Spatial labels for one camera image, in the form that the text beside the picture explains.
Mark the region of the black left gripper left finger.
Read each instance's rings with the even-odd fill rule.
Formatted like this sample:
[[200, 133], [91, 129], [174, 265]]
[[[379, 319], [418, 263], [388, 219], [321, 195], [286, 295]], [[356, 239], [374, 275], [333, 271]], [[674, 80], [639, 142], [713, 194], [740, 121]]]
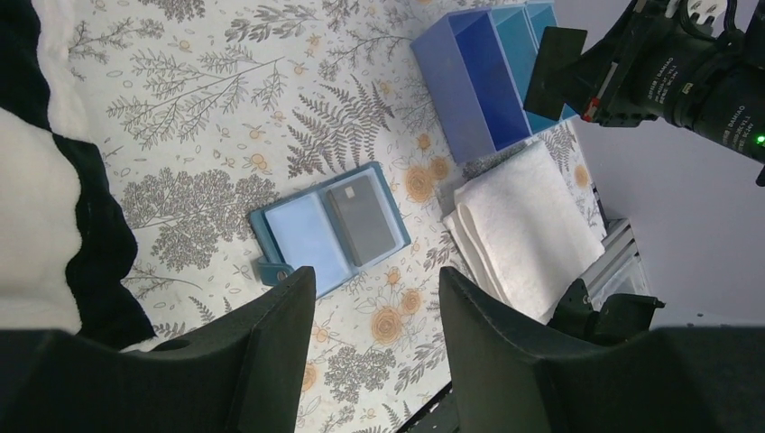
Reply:
[[150, 352], [59, 330], [1, 335], [4, 432], [292, 432], [315, 311], [315, 273]]

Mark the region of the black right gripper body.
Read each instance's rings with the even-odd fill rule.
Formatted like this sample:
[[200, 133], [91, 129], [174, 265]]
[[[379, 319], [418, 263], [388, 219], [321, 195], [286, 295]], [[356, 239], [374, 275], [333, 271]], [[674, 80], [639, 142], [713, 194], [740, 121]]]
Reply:
[[653, 51], [684, 32], [687, 1], [631, 1], [613, 27], [561, 70], [561, 97], [582, 120], [603, 127], [636, 127], [658, 118], [633, 91], [651, 81]]

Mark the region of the blue card holder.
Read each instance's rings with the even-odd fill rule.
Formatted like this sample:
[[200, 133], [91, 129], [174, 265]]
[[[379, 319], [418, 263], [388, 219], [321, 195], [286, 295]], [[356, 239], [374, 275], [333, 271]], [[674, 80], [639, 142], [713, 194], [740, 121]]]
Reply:
[[[396, 246], [377, 260], [357, 267], [327, 199], [327, 191], [362, 175], [371, 177]], [[410, 235], [377, 161], [368, 162], [333, 179], [294, 193], [248, 215], [262, 251], [256, 263], [261, 281], [275, 286], [301, 267], [316, 275], [316, 294], [322, 297], [410, 244]]]

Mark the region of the dark grey credit card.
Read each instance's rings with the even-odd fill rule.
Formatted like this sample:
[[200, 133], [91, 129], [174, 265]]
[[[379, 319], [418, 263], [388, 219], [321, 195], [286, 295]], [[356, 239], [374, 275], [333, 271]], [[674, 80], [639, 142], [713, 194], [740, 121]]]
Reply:
[[396, 246], [370, 176], [331, 187], [327, 199], [355, 266], [371, 263]]

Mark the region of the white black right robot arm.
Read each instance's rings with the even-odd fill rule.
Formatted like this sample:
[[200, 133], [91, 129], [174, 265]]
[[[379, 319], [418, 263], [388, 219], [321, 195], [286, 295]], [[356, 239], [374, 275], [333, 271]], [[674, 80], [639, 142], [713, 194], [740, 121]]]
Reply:
[[584, 121], [636, 128], [664, 120], [753, 161], [764, 161], [764, 3], [746, 30], [724, 4], [714, 37], [680, 1], [633, 1], [588, 51], [545, 80]]

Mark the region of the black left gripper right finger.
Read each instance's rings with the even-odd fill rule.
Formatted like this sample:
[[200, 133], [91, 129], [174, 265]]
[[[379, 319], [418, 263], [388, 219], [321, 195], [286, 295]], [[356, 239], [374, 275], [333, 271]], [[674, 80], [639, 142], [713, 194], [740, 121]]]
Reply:
[[540, 324], [452, 267], [439, 299], [464, 432], [764, 429], [760, 327], [665, 327], [607, 347]]

